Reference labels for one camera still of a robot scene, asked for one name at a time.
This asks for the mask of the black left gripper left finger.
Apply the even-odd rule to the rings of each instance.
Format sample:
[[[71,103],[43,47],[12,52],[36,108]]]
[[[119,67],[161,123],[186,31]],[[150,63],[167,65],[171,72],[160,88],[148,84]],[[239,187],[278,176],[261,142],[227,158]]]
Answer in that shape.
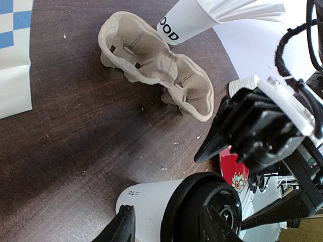
[[[122,205],[119,212],[105,229],[95,238],[95,242],[134,242],[136,215],[134,206]]]

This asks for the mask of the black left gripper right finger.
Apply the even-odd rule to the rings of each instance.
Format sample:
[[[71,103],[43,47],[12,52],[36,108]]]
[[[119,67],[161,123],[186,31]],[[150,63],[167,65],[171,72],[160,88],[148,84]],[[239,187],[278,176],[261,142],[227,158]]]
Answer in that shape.
[[[219,215],[213,206],[203,206],[199,214],[199,241],[242,241]]]

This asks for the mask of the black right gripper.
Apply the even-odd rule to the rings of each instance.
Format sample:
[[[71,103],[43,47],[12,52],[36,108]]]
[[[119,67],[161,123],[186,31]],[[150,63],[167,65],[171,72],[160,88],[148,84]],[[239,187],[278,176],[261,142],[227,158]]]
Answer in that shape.
[[[322,201],[322,154],[313,141],[303,141],[282,162],[297,181],[277,199],[242,222],[242,230],[307,218]]]

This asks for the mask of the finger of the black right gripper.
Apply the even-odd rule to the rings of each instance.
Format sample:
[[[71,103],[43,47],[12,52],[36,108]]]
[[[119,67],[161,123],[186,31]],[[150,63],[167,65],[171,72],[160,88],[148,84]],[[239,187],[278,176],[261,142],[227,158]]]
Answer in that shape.
[[[206,162],[217,156],[229,145],[228,138],[225,138],[224,121],[232,110],[233,102],[231,98],[224,97],[205,140],[194,156],[194,162]]]

